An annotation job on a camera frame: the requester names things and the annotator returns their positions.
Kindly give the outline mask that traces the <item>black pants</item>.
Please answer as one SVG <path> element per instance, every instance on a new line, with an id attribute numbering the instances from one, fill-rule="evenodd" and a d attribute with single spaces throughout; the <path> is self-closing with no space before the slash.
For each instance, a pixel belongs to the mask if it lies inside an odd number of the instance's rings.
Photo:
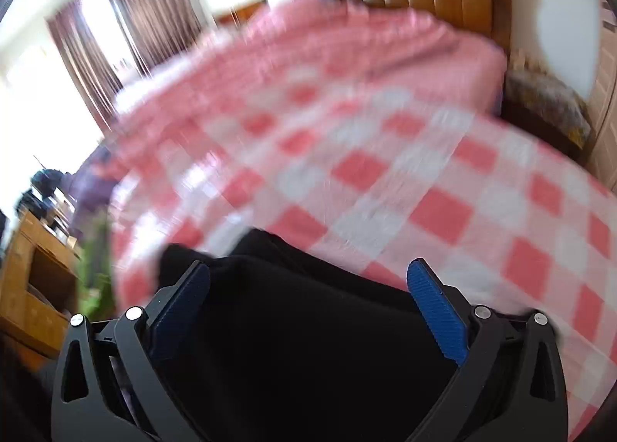
<path id="1" fill-rule="evenodd" d="M 273 234 L 223 257 L 169 245 L 160 283 L 196 261 L 209 292 L 160 372 L 210 441 L 404 441 L 456 372 L 408 293 Z"/>

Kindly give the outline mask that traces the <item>green patterned bag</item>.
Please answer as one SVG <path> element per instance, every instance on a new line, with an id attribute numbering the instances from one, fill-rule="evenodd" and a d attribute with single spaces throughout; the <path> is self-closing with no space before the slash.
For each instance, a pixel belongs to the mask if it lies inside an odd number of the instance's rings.
<path id="1" fill-rule="evenodd" d="M 116 315 L 111 255 L 111 225 L 106 211 L 99 211 L 78 243 L 78 311 L 91 321 Z"/>

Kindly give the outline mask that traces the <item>wooden side shelf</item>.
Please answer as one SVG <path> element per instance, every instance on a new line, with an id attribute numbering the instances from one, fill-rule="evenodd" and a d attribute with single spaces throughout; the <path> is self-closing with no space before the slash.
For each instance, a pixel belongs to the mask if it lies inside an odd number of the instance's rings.
<path id="1" fill-rule="evenodd" d="M 1 268 L 1 340 L 31 371 L 56 358 L 78 306 L 76 255 L 65 225 L 70 175 L 43 169 L 16 204 Z"/>

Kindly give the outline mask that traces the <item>purple cloth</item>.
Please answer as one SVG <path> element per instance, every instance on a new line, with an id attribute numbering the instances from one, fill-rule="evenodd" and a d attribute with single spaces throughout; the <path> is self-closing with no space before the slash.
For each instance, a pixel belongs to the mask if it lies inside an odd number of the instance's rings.
<path id="1" fill-rule="evenodd" d="M 94 215 L 106 211 L 112 192 L 121 180 L 113 143 L 102 142 L 69 179 L 68 192 L 74 200 L 69 232 L 81 240 L 90 229 Z"/>

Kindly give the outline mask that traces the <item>pink checkered bed sheet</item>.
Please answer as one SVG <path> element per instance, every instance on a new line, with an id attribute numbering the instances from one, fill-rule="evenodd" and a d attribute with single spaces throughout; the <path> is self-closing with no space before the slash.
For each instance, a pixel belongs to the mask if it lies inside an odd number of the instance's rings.
<path id="1" fill-rule="evenodd" d="M 256 227 L 393 286 L 428 261 L 467 299 L 561 333 L 569 433 L 616 380 L 616 199 L 544 143 L 398 89 L 175 87 L 126 122 L 113 169 L 119 308 L 165 243 L 213 255 Z"/>

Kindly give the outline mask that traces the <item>patterned covered nightstand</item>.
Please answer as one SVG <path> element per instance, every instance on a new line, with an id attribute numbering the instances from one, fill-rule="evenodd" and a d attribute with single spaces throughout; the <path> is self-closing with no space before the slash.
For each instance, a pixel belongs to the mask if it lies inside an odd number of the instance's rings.
<path id="1" fill-rule="evenodd" d="M 586 103 L 521 50 L 509 56 L 501 118 L 574 161 L 595 136 Z"/>

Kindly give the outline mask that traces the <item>white wardrobe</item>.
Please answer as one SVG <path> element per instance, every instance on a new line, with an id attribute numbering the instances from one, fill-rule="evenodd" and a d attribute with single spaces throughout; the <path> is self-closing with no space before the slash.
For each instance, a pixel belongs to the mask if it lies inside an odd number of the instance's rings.
<path id="1" fill-rule="evenodd" d="M 586 169 L 616 191 L 616 16 L 608 0 L 600 1 L 598 63 L 588 108 L 594 136 Z"/>

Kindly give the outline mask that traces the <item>maroon curtain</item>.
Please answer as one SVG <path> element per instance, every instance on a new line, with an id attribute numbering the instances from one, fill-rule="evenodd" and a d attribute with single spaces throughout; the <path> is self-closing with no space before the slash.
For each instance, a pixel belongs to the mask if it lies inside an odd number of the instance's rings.
<path id="1" fill-rule="evenodd" d="M 199 0 L 68 0 L 46 24 L 97 128 L 111 131 L 116 98 L 185 52 L 207 26 Z"/>

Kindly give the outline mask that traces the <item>far wooden nightstand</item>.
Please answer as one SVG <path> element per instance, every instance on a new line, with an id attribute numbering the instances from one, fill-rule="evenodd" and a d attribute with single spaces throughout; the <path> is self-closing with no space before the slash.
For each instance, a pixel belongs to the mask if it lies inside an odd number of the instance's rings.
<path id="1" fill-rule="evenodd" d="M 268 0 L 251 0 L 241 3 L 229 10 L 221 10 L 213 15 L 217 26 L 235 27 L 244 25 L 258 10 L 268 5 Z"/>

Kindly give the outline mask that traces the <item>pink quilted comforter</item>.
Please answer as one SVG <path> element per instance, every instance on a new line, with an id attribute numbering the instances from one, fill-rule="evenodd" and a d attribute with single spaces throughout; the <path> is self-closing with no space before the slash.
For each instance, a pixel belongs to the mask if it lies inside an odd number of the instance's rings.
<path id="1" fill-rule="evenodd" d="M 228 103 L 284 78 L 299 82 L 295 96 L 322 78 L 394 85 L 425 100 L 487 113 L 507 69 L 494 41 L 425 10 L 327 0 L 288 0 L 259 10 L 237 32 L 201 34 L 179 62 L 156 74 L 120 115 L 120 134 L 157 117 Z"/>

